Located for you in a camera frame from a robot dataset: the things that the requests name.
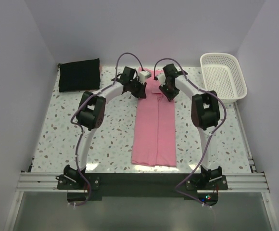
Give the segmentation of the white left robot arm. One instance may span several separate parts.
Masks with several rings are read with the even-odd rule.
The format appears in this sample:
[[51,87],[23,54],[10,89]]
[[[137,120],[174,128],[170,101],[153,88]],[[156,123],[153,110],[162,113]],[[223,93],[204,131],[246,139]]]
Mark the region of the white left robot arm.
[[91,188],[84,176],[86,159],[94,133],[103,122],[106,104],[125,92],[132,93],[138,99],[145,99],[146,80],[151,76],[150,71],[144,69],[137,71],[126,66],[108,86],[96,92],[83,93],[78,110],[71,117],[71,123],[81,129],[75,149],[76,168],[66,166],[63,170],[64,176],[68,178],[68,183],[73,188],[80,189],[83,186]]

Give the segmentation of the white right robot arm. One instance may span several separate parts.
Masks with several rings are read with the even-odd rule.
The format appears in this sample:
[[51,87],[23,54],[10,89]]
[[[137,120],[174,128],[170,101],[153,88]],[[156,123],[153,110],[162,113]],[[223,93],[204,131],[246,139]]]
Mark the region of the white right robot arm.
[[169,101],[173,100],[180,91],[191,99],[191,120],[200,135],[203,154],[195,169],[200,168],[201,172],[199,176],[193,177],[195,173],[193,170],[187,180],[205,189],[211,189],[223,176],[214,137],[216,131],[225,122],[225,118],[220,120],[220,107],[224,110],[224,116],[227,116],[226,108],[215,91],[207,91],[194,84],[187,78],[186,72],[178,71],[174,64],[163,67],[163,72],[164,80],[160,77],[155,78],[161,83],[159,89]]

